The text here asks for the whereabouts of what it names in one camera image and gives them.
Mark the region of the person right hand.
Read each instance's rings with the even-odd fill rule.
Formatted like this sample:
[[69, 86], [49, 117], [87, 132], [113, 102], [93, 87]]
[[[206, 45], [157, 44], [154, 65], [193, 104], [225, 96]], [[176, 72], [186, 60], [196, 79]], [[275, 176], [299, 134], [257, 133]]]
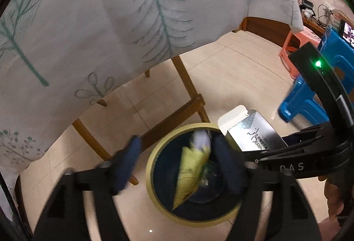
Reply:
[[332, 184], [328, 176], [319, 176], [320, 182], [325, 181], [324, 195], [327, 199], [329, 220], [333, 221], [344, 209], [339, 187]]

